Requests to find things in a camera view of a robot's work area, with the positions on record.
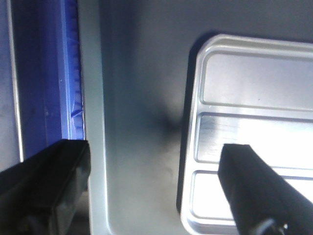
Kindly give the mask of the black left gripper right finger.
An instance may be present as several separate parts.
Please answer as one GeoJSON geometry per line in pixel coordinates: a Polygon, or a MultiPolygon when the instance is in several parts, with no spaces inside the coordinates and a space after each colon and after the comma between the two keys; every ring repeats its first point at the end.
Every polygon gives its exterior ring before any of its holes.
{"type": "Polygon", "coordinates": [[[249,145],[224,144],[218,178],[241,235],[311,235],[313,204],[249,145]]]}

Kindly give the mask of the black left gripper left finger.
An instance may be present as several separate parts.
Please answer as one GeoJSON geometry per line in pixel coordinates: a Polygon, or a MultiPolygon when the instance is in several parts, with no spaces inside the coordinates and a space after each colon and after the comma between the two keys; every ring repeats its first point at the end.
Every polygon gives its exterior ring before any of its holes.
{"type": "Polygon", "coordinates": [[[0,233],[67,234],[89,175],[85,140],[60,140],[2,171],[0,233]]]}

